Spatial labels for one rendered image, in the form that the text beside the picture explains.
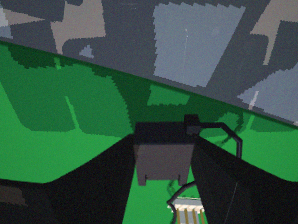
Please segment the black fan cable with plug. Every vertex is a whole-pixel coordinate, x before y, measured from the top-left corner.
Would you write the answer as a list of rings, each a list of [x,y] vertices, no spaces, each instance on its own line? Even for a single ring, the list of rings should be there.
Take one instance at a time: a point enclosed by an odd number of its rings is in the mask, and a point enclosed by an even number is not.
[[[223,123],[200,123],[197,115],[185,115],[184,121],[137,121],[134,129],[134,161],[137,183],[146,180],[178,180],[182,185],[166,205],[173,210],[177,222],[177,210],[172,202],[186,189],[196,186],[196,180],[186,184],[194,147],[193,137],[200,136],[201,128],[221,128],[237,141],[237,156],[242,159],[242,139]]]

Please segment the green circuit board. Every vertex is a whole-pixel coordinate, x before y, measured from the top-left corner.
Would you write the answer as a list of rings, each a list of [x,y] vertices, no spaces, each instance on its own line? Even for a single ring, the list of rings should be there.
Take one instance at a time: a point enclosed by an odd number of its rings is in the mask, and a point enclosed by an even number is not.
[[[133,133],[137,121],[223,123],[242,160],[298,181],[298,127],[146,77],[0,40],[0,179],[51,183]],[[173,224],[178,180],[138,185],[122,224]]]

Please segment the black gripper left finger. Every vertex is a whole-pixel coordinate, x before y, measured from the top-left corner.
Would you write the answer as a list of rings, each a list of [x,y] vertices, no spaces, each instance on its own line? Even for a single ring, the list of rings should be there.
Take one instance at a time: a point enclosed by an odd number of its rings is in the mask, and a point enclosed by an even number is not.
[[[133,133],[51,183],[0,179],[0,224],[122,224],[134,167]]]

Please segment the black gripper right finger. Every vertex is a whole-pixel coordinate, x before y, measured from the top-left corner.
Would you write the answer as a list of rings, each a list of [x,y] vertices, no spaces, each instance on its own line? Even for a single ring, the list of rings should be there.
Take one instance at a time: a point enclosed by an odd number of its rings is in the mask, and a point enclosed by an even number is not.
[[[208,224],[298,224],[298,181],[286,181],[193,137],[190,168]]]

